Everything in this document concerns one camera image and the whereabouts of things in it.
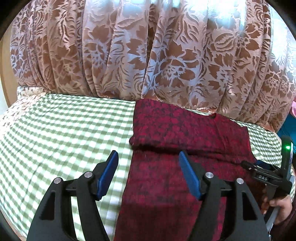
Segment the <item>person's right hand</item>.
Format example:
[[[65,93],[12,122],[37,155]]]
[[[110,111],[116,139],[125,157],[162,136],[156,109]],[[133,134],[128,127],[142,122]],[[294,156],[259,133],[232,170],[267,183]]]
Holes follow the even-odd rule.
[[[292,202],[290,195],[285,197],[279,197],[276,199],[269,200],[267,197],[267,191],[263,189],[261,212],[265,215],[270,207],[279,207],[277,217],[275,219],[275,225],[278,225],[285,221],[292,211]]]

